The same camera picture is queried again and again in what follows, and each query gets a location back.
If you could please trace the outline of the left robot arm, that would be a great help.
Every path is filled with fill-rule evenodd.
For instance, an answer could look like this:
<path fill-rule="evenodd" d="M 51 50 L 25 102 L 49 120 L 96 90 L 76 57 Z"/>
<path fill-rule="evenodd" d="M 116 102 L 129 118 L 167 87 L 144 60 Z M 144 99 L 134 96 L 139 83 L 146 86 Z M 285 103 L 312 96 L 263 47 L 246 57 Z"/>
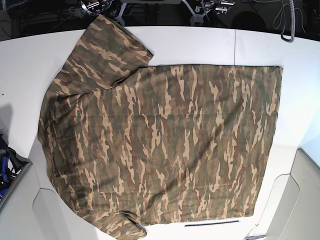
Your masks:
<path fill-rule="evenodd" d="M 232 0 L 182 0 L 191 13 L 189 19 L 191 26 L 202 26 L 205 19 L 210 23 L 209 13 L 220 15 L 227 14 L 228 10 L 235 5 Z"/>

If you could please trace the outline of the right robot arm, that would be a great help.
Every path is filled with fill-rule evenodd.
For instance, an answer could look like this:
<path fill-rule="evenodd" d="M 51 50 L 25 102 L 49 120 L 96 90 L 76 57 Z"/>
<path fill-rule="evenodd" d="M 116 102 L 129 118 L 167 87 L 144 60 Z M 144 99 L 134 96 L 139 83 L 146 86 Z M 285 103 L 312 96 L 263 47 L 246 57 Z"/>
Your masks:
<path fill-rule="evenodd" d="M 113 0 L 81 0 L 80 3 L 86 13 L 93 15 L 109 9 Z"/>

